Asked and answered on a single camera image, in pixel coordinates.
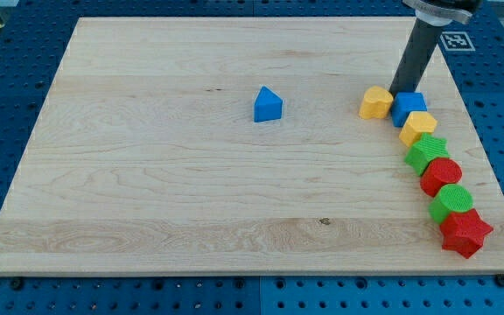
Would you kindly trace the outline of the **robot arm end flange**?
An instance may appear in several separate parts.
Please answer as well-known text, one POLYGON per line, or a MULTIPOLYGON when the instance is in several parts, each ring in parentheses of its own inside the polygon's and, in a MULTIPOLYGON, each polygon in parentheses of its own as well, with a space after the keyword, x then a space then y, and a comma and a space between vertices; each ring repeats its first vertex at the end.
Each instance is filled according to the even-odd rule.
POLYGON ((446 26, 452 21, 467 25, 482 5, 482 0, 402 0, 415 10, 416 17, 433 26, 446 26))

